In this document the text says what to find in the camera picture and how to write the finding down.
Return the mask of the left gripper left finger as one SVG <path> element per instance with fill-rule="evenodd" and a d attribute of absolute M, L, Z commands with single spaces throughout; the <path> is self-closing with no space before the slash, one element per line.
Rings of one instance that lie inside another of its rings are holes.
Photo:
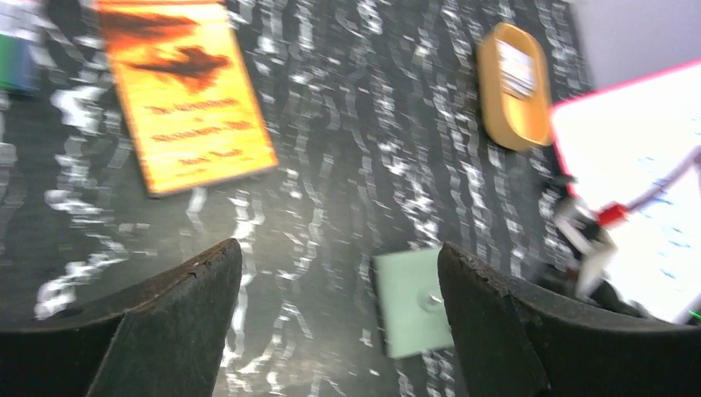
<path fill-rule="evenodd" d="M 4 396 L 209 396 L 242 276 L 229 238 L 115 294 L 1 326 Z"/>

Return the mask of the green card holder wallet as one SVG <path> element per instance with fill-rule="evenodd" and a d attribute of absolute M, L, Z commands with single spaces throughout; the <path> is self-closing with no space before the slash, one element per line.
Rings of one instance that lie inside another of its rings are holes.
<path fill-rule="evenodd" d="M 394 359 L 453 347 L 437 274 L 440 249 L 373 258 L 385 351 Z"/>

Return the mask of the tan oval tray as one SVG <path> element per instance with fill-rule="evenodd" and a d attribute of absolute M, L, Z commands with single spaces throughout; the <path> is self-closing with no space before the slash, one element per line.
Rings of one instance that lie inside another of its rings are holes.
<path fill-rule="evenodd" d="M 547 59 L 530 33 L 500 22 L 478 46 L 479 97 L 486 132 L 501 147 L 552 143 Z"/>

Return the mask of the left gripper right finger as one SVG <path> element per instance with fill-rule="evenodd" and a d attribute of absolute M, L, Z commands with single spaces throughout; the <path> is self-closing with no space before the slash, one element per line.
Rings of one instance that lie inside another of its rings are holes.
<path fill-rule="evenodd" d="M 437 274 L 472 396 L 697 396 L 700 330 L 613 313 L 446 243 Z"/>

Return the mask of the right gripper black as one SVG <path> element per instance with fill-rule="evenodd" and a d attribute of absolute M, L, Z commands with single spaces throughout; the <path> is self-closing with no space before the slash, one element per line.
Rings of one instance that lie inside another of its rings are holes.
<path fill-rule="evenodd" d="M 634 318 L 652 318 L 640 304 L 624 302 L 618 292 L 606 280 L 599 280 L 596 288 L 590 294 L 577 294 L 575 287 L 578 280 L 578 265 L 557 266 L 552 263 L 546 263 L 540 265 L 533 274 L 533 283 L 535 285 L 563 295 L 566 298 L 578 300 L 612 313 L 620 313 Z"/>

